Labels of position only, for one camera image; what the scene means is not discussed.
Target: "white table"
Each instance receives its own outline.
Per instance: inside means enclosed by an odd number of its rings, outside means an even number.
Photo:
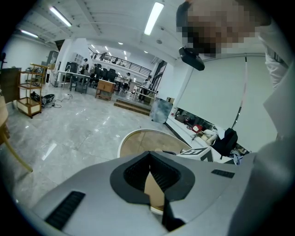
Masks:
[[[150,98],[150,99],[156,99],[155,97],[154,97],[154,98],[153,98],[153,97],[149,97],[148,95],[145,95],[145,94],[140,93],[140,92],[139,92],[139,89],[145,89],[145,90],[147,90],[147,91],[149,91],[149,92],[151,92],[151,93],[158,94],[158,93],[155,92],[155,91],[152,91],[152,90],[150,90],[150,89],[147,89],[147,88],[145,88],[145,87],[143,87],[143,86],[141,86],[141,85],[137,85],[137,90],[136,90],[136,92],[135,92],[135,94],[134,94],[134,98],[133,98],[133,100],[135,100],[136,96],[138,96],[139,94],[141,94],[141,95],[143,95],[143,96],[145,96],[145,97],[148,97],[148,98]]]
[[[73,72],[69,72],[69,71],[58,71],[57,72],[57,76],[59,76],[59,73],[65,74],[65,79],[66,79],[66,74],[71,74],[70,88],[71,88],[73,76],[76,76],[78,78],[83,78],[82,88],[83,88],[83,85],[84,85],[84,82],[85,82],[85,78],[90,78],[90,76],[86,76],[86,75],[82,75],[82,74],[77,74],[77,73],[73,73]]]

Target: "marble floor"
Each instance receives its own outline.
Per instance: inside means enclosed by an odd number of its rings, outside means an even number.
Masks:
[[[137,129],[155,129],[173,135],[151,118],[113,106],[113,101],[96,99],[46,85],[42,95],[55,94],[61,108],[45,108],[33,119],[9,109],[9,142],[32,168],[28,173],[0,146],[0,167],[9,193],[31,208],[44,194],[90,165],[117,157],[122,139]]]

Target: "wooden chair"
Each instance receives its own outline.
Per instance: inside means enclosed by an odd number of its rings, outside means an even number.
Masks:
[[[6,134],[5,134],[5,126],[8,119],[8,111],[5,103],[5,99],[3,96],[0,96],[0,137],[3,142],[7,145],[8,149],[11,151],[13,156],[30,172],[33,172],[33,169],[25,163],[19,155],[14,151],[13,147],[10,145]]]

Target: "round wooden table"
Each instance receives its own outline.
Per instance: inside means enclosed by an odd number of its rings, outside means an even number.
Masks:
[[[178,155],[183,149],[189,150],[191,147],[167,133],[157,130],[135,130],[121,141],[117,157],[141,154],[144,151],[169,151]],[[151,173],[147,177],[144,193],[150,196],[151,210],[162,214],[164,193]]]

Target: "white ceiling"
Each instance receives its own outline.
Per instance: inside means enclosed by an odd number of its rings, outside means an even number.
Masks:
[[[66,38],[87,38],[89,44],[127,50],[143,50],[170,64],[179,59],[181,35],[176,33],[176,11],[183,0],[158,0],[165,6],[150,36],[145,35],[155,0],[41,0],[18,28],[37,34],[45,42]],[[71,23],[65,26],[49,7],[56,7]],[[262,45],[247,45],[247,52],[261,52]]]

